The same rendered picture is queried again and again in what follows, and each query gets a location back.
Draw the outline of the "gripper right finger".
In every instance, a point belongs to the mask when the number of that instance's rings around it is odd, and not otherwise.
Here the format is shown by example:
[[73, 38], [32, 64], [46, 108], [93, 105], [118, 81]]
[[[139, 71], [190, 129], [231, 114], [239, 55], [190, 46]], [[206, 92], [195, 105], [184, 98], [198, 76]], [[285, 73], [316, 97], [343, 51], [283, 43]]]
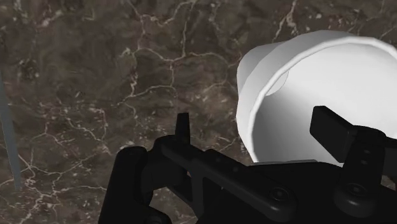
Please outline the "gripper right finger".
[[353, 125], [326, 106], [313, 108], [309, 131], [343, 164], [333, 193], [335, 205], [353, 217], [373, 215], [381, 199], [381, 177], [397, 174], [397, 139]]

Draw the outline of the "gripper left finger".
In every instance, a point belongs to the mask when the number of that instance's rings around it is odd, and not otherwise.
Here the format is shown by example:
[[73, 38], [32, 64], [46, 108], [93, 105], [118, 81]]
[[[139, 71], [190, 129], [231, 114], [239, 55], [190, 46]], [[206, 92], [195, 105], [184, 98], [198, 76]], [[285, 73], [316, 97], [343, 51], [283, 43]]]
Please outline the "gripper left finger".
[[150, 206], [153, 192], [167, 187], [187, 203], [196, 224], [234, 224], [232, 209], [254, 224], [284, 223], [296, 216], [296, 196], [286, 186], [213, 149], [190, 143], [188, 113], [177, 116], [175, 133], [153, 148], [129, 146], [115, 158], [98, 224], [172, 224]]

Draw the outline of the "white cup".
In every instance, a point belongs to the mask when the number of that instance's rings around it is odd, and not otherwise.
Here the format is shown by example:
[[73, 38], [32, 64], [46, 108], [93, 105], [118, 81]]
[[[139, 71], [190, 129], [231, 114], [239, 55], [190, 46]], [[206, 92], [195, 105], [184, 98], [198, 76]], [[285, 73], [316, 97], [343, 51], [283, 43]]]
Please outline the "white cup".
[[310, 135], [315, 106], [397, 139], [397, 48], [314, 31], [250, 50], [237, 68], [237, 128], [256, 163], [336, 160]]

